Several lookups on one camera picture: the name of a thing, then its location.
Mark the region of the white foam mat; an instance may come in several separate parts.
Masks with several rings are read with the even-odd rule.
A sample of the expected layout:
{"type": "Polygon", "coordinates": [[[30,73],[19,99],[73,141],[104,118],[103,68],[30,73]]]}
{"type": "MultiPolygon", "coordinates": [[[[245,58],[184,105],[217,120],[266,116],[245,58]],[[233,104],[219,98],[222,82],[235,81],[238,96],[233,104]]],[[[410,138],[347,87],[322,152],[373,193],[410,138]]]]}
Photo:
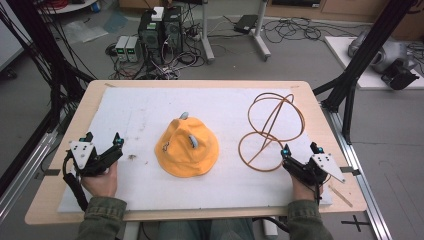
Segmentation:
{"type": "MultiPolygon", "coordinates": [[[[104,151],[119,133],[124,139],[123,155],[118,163],[118,198],[130,211],[204,210],[282,207],[292,199],[289,174],[280,165],[271,172],[247,167],[239,157],[238,143],[252,131],[247,110],[263,92],[283,96],[289,89],[236,88],[124,88],[107,89],[89,126],[93,143],[104,151]],[[217,137],[219,156],[212,169],[201,176],[181,178],[166,172],[158,163],[154,148],[173,119],[183,112],[201,120],[217,137]]],[[[300,107],[299,95],[294,103],[300,107]]],[[[261,102],[252,110],[252,120],[260,128],[274,101],[261,102]]],[[[284,109],[272,133],[285,138],[298,132],[294,111],[284,109]]],[[[259,135],[243,141],[242,153],[249,160],[261,147],[259,135]]],[[[306,162],[312,154],[307,131],[289,145],[295,159],[306,162]]],[[[270,144],[252,165],[268,169],[281,162],[282,148],[270,144]]]]}

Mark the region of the black frame post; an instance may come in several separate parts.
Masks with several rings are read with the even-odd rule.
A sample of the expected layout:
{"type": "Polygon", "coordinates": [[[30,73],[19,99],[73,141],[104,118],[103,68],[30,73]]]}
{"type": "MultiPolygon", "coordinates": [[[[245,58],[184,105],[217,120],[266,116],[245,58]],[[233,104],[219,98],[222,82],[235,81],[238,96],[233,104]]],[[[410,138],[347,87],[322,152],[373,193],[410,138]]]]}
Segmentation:
{"type": "Polygon", "coordinates": [[[345,101],[341,133],[349,145],[352,144],[351,122],[357,82],[414,5],[415,0],[389,0],[343,72],[337,78],[313,90],[315,96],[331,90],[329,96],[321,102],[331,113],[337,113],[340,104],[345,101]]]}
{"type": "Polygon", "coordinates": [[[23,32],[3,10],[1,3],[0,20],[17,39],[49,85],[51,108],[0,177],[0,197],[11,188],[12,182],[17,178],[35,145],[45,133],[51,133],[53,127],[59,123],[62,108],[81,101],[85,93],[82,82],[88,84],[95,80],[93,76],[79,70],[65,58],[50,27],[45,23],[46,9],[39,0],[6,0],[6,2],[31,37],[31,44],[26,43],[23,32]]]}

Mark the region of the clear plastic sheet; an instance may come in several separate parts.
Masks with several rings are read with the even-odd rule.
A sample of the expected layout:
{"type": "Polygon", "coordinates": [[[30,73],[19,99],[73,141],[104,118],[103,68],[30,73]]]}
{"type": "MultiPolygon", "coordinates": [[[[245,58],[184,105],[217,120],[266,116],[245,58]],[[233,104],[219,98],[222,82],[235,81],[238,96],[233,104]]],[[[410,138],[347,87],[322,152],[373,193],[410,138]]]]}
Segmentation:
{"type": "Polygon", "coordinates": [[[83,21],[74,21],[63,27],[66,39],[70,44],[89,42],[108,34],[102,27],[89,28],[83,21]]]}

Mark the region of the orange wire hat stand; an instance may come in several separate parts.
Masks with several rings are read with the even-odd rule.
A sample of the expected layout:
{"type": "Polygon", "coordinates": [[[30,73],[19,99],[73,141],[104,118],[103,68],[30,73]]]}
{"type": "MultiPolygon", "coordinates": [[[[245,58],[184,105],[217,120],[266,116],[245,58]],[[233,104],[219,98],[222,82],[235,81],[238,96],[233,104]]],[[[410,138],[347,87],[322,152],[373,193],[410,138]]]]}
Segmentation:
{"type": "Polygon", "coordinates": [[[273,92],[263,92],[257,95],[247,110],[247,121],[252,128],[252,131],[245,134],[238,143],[238,154],[242,162],[249,168],[259,171],[259,172],[271,172],[275,171],[279,168],[281,165],[281,162],[279,162],[276,166],[270,167],[268,169],[265,168],[259,168],[252,165],[252,162],[270,145],[273,143],[278,144],[281,148],[284,148],[283,144],[287,142],[294,141],[298,138],[300,138],[303,133],[306,130],[306,120],[302,113],[302,111],[295,105],[294,103],[295,96],[293,93],[289,93],[286,96],[273,93],[273,92]],[[252,110],[256,105],[258,105],[261,102],[266,101],[274,101],[275,106],[270,111],[269,115],[267,116],[265,122],[263,125],[258,128],[254,125],[251,114],[252,110]],[[275,136],[272,131],[274,130],[278,118],[281,116],[281,113],[284,111],[284,109],[289,109],[291,111],[294,111],[298,117],[299,127],[298,132],[294,134],[293,136],[288,136],[285,138],[279,138],[275,136]],[[259,150],[249,159],[247,160],[242,153],[242,144],[245,139],[247,139],[249,136],[252,135],[259,135],[262,139],[262,145],[259,148],[259,150]]]}

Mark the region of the flat black box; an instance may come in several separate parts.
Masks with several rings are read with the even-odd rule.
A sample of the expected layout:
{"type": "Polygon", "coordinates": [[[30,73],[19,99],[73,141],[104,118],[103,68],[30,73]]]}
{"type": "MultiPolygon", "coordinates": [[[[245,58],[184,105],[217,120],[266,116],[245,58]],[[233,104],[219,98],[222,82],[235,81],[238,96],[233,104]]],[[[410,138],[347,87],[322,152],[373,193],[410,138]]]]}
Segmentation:
{"type": "Polygon", "coordinates": [[[248,34],[250,30],[255,26],[258,20],[258,16],[255,14],[243,15],[234,26],[236,32],[242,34],[248,34]]]}

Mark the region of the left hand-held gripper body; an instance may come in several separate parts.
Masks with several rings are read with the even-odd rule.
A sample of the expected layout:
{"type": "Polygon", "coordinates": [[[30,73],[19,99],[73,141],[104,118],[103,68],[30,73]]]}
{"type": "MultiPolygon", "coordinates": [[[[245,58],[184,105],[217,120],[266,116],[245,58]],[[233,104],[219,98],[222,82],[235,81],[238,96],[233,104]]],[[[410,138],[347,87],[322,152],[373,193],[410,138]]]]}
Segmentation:
{"type": "Polygon", "coordinates": [[[80,176],[94,177],[101,175],[115,162],[115,147],[112,146],[102,154],[98,154],[92,142],[70,141],[70,149],[64,159],[64,167],[72,161],[75,172],[80,176]]]}

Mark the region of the aluminium rail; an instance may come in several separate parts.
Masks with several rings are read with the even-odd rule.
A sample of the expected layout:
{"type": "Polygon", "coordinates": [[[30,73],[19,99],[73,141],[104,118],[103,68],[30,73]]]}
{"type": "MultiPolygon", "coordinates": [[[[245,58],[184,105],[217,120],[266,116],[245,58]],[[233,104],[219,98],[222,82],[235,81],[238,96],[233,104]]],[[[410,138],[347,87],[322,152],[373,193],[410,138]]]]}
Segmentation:
{"type": "Polygon", "coordinates": [[[370,222],[376,240],[393,240],[389,228],[380,211],[378,203],[372,193],[366,175],[362,169],[359,158],[354,147],[348,143],[342,134],[343,121],[338,113],[332,113],[327,109],[322,109],[329,126],[333,130],[333,134],[339,144],[339,147],[347,160],[347,164],[355,173],[355,178],[359,184],[359,188],[364,196],[367,208],[366,215],[370,222]]]}
{"type": "Polygon", "coordinates": [[[53,152],[53,144],[59,132],[66,129],[69,114],[62,110],[57,123],[51,119],[52,112],[49,111],[0,177],[0,225],[39,171],[42,162],[53,152]]]}

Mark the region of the orange bucket hat with horns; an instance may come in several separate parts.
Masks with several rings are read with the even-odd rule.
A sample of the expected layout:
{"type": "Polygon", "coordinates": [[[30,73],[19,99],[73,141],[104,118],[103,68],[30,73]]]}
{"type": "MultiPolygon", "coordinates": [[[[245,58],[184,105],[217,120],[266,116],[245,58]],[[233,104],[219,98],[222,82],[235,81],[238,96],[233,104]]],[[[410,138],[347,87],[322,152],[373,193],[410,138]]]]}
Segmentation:
{"type": "Polygon", "coordinates": [[[183,112],[159,138],[155,155],[169,174],[189,178],[208,173],[219,156],[215,134],[198,118],[183,112]]]}

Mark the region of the white floor platform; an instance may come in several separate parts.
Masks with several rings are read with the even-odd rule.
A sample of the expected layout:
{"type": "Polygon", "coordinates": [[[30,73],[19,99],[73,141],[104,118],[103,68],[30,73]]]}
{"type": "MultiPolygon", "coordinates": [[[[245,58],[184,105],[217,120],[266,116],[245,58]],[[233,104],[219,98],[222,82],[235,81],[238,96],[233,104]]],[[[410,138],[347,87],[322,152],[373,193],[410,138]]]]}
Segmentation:
{"type": "MultiPolygon", "coordinates": [[[[343,69],[350,63],[348,56],[348,47],[355,40],[355,37],[333,37],[326,36],[325,43],[334,54],[343,69]]],[[[416,70],[412,73],[418,76],[418,79],[406,87],[406,90],[424,90],[424,77],[416,70]]],[[[358,80],[357,88],[361,90],[390,90],[390,87],[383,82],[381,75],[368,67],[358,80]]]]}

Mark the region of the thin wooden stick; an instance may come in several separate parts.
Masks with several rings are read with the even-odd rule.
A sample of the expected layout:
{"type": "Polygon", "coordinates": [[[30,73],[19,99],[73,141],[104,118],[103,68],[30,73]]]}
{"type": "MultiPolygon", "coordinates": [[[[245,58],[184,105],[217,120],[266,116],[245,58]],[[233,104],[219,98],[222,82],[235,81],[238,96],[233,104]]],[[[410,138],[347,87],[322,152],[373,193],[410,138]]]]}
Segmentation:
{"type": "Polygon", "coordinates": [[[335,187],[332,185],[328,185],[328,188],[337,195],[345,204],[347,204],[349,207],[353,207],[353,204],[341,193],[339,192],[335,187]]]}

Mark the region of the grey robot head shell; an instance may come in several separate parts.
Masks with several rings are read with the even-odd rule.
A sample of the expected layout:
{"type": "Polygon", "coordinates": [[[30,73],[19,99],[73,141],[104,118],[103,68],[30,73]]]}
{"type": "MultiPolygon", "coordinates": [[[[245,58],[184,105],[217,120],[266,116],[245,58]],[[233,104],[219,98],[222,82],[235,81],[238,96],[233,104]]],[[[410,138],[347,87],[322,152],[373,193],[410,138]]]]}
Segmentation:
{"type": "Polygon", "coordinates": [[[381,75],[391,90],[404,90],[418,79],[412,73],[418,65],[405,43],[389,38],[372,58],[368,67],[381,75]]]}

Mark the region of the person's right hand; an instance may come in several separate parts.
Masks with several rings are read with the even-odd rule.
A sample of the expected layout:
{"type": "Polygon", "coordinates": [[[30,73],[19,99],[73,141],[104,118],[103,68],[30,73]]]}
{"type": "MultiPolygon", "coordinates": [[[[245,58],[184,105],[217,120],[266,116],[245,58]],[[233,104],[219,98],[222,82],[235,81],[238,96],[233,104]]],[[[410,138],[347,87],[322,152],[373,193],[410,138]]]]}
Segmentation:
{"type": "Polygon", "coordinates": [[[317,195],[318,194],[321,195],[323,192],[323,189],[319,188],[319,193],[317,194],[315,186],[306,186],[294,176],[291,176],[291,181],[292,181],[292,194],[293,194],[294,201],[299,201],[299,200],[316,201],[317,195]]]}

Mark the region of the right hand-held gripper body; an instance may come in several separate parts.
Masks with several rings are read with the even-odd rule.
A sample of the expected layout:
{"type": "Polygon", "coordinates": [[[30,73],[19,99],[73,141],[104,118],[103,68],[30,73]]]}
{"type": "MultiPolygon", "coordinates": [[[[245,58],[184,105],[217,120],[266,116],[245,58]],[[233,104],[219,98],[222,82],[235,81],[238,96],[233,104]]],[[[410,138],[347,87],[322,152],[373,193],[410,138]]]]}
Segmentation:
{"type": "Polygon", "coordinates": [[[313,154],[307,164],[300,166],[297,178],[306,185],[322,185],[328,176],[341,183],[345,183],[345,177],[331,154],[313,154]]]}

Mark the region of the black computer tower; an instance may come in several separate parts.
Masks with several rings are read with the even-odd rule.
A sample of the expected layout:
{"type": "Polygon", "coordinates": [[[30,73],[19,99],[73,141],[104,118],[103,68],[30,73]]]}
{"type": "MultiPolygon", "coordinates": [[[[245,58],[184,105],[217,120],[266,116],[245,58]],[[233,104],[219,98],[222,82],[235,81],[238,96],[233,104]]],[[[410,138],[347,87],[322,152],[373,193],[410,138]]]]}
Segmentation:
{"type": "Polygon", "coordinates": [[[161,64],[161,48],[164,42],[163,24],[161,21],[152,20],[152,11],[145,11],[142,14],[138,35],[146,53],[156,64],[161,64]]]}
{"type": "Polygon", "coordinates": [[[180,6],[170,7],[164,12],[164,29],[168,47],[177,53],[183,49],[182,45],[182,9],[180,6]]]}

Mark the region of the person's left hand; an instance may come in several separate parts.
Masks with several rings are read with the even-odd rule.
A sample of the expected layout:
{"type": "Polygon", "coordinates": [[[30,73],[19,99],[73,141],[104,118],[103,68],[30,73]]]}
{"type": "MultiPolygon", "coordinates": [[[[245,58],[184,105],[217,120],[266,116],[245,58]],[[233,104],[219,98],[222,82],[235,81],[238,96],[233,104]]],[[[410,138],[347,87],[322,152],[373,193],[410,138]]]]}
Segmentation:
{"type": "Polygon", "coordinates": [[[117,192],[117,167],[115,162],[102,175],[83,177],[82,185],[93,197],[114,197],[117,192]]]}

